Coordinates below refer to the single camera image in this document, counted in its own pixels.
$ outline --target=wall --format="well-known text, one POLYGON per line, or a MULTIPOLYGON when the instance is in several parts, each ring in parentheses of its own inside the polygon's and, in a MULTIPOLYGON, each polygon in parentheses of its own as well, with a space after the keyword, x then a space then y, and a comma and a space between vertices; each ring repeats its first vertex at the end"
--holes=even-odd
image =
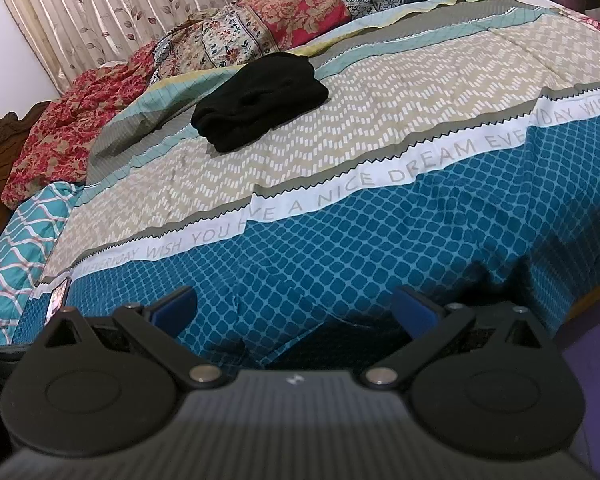
POLYGON ((7 112, 23 118, 35 103, 57 97, 51 79, 0 0, 0 118, 7 112))

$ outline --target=phone screen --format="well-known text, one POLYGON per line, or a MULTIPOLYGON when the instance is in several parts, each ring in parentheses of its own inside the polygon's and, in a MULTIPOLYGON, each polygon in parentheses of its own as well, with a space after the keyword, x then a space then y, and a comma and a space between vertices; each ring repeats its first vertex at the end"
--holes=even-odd
POLYGON ((69 282, 71 279, 65 278, 62 280, 60 285, 56 286, 54 291, 51 293, 51 299, 49 300, 49 308, 46 310, 45 325, 49 322, 53 314, 55 314, 63 305, 66 293, 69 290, 69 282))

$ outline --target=black folded cloth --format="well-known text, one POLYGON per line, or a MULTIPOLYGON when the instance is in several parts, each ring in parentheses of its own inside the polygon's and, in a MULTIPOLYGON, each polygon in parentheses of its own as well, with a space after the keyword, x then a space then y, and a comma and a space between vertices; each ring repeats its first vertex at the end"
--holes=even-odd
POLYGON ((220 153, 240 148, 326 101, 314 73, 307 56, 261 57, 200 99, 191 125, 220 153))

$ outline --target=screw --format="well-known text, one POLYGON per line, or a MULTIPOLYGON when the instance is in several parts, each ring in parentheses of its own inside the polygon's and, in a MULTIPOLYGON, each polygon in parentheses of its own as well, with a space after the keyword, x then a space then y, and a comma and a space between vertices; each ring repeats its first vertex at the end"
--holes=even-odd
POLYGON ((189 370, 189 377, 199 383, 210 383, 219 379, 222 371, 213 365, 198 365, 189 370))
POLYGON ((366 371, 365 377, 370 383, 381 386, 395 382, 398 378, 398 373, 395 370, 391 370, 391 368, 371 368, 371 370, 366 371))

